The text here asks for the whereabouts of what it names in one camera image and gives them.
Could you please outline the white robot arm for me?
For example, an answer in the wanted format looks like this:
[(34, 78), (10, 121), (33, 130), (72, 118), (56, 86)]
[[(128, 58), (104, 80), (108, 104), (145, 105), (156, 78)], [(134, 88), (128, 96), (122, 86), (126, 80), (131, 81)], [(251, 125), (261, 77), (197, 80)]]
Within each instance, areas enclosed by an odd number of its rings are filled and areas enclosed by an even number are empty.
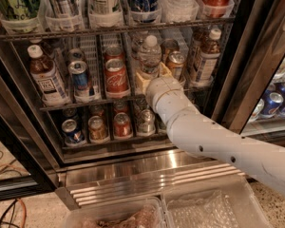
[(169, 73), (137, 69), (136, 85), (178, 149), (229, 163), (285, 197), (285, 147), (243, 137), (204, 116)]

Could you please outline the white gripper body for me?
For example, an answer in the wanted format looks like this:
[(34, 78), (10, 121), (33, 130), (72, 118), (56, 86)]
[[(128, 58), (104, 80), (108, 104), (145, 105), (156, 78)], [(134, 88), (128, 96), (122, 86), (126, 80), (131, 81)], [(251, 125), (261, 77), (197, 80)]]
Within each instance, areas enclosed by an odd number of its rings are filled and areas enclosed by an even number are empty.
[(153, 79), (145, 91), (145, 99), (165, 124), (171, 124), (178, 117), (200, 114), (174, 77)]

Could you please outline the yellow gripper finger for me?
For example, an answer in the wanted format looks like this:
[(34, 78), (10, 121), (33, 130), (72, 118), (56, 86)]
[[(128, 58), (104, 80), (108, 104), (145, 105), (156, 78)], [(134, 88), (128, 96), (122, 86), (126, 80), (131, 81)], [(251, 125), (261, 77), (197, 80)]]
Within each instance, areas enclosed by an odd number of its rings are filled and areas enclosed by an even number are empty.
[(171, 77), (172, 76), (172, 72), (164, 63), (160, 63), (160, 76), (161, 77)]
[(135, 74), (135, 81), (136, 81), (136, 88), (142, 94), (144, 94), (150, 84), (150, 81), (148, 79), (144, 79), (144, 77), (139, 72)]

